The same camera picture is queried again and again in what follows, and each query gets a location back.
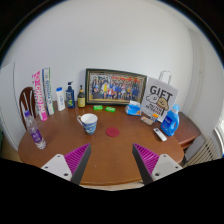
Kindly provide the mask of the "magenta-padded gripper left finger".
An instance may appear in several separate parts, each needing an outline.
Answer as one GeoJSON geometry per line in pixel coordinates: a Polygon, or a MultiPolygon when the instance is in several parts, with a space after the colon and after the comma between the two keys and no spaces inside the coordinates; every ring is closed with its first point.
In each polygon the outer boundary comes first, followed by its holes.
{"type": "Polygon", "coordinates": [[[91,155],[91,144],[87,143],[66,155],[56,154],[42,169],[79,185],[91,155]]]}

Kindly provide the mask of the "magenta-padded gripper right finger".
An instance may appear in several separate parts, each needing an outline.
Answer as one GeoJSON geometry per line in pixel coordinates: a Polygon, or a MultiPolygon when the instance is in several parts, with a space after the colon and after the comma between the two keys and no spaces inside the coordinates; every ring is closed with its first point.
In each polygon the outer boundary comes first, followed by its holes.
{"type": "Polygon", "coordinates": [[[144,185],[182,169],[168,154],[158,155],[138,144],[133,145],[132,154],[144,185]]]}

